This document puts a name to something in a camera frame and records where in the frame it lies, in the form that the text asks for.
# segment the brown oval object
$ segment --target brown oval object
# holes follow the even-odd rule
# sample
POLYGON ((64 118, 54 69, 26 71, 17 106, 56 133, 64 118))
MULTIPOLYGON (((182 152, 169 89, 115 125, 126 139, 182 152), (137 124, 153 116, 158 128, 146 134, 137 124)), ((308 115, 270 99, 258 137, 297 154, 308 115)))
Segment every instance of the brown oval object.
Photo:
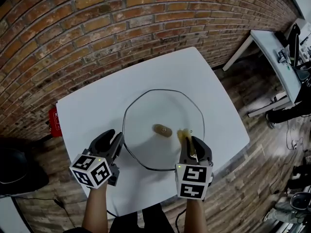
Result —
POLYGON ((160 134, 164 137, 170 137, 172 135, 172 130, 162 124, 155 124, 153 126, 153 130, 154 132, 156 132, 157 134, 160 134))

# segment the black sleeve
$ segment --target black sleeve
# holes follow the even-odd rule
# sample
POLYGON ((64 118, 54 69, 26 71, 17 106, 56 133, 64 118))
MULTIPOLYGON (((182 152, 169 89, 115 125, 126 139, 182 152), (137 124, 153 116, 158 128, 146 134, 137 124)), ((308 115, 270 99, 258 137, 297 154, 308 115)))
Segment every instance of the black sleeve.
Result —
POLYGON ((88 231, 88 230, 86 230, 84 228, 77 227, 77 228, 74 228, 74 229, 71 229, 71 230, 67 230, 64 233, 92 233, 92 232, 88 231))

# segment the clothing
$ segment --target clothing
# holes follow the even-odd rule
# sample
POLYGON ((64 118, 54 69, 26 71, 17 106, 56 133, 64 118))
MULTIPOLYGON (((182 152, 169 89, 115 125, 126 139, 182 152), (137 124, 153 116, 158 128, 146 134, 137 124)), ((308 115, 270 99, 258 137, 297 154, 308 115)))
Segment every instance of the clothing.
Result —
POLYGON ((295 210, 289 201, 278 202, 266 215, 265 220, 272 219, 284 223, 303 223, 307 214, 295 210))
POLYGON ((271 110, 267 112, 269 121, 272 123, 281 123, 296 117, 309 114, 311 114, 311 106, 307 101, 301 101, 299 104, 287 110, 271 110))
MULTIPOLYGON (((145 228, 137 225, 137 212, 116 217, 110 228, 110 233, 174 233, 169 221, 167 220, 160 204, 153 205, 142 210, 145 228)), ((65 233, 90 233, 83 228, 75 228, 65 233)))
POLYGON ((301 176, 296 180, 288 180, 287 188, 293 189, 303 189, 306 186, 311 185, 311 165, 297 166, 293 169, 293 174, 296 175, 300 173, 301 176))

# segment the yellow object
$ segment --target yellow object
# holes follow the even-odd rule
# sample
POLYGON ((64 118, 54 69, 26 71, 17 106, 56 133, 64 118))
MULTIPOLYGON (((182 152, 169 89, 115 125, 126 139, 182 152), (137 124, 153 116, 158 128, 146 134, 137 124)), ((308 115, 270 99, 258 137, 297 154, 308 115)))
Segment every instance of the yellow object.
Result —
POLYGON ((192 138, 191 138, 191 133, 188 129, 184 129, 184 130, 178 130, 177 131, 177 137, 179 139, 179 142, 180 144, 182 144, 183 140, 185 138, 188 138, 189 141, 190 141, 190 156, 191 157, 194 157, 196 156, 196 152, 195 152, 195 149, 194 149, 194 146, 192 144, 192 138))

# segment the white marker cube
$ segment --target white marker cube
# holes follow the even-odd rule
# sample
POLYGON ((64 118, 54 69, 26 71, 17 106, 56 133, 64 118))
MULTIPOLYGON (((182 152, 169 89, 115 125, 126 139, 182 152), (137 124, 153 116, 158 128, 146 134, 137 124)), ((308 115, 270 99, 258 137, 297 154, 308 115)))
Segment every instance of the white marker cube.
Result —
POLYGON ((111 176, 106 159, 96 156, 78 154, 69 168, 80 184, 96 189, 111 176))
POLYGON ((176 164, 177 196, 186 199, 203 200, 212 170, 212 166, 176 164))

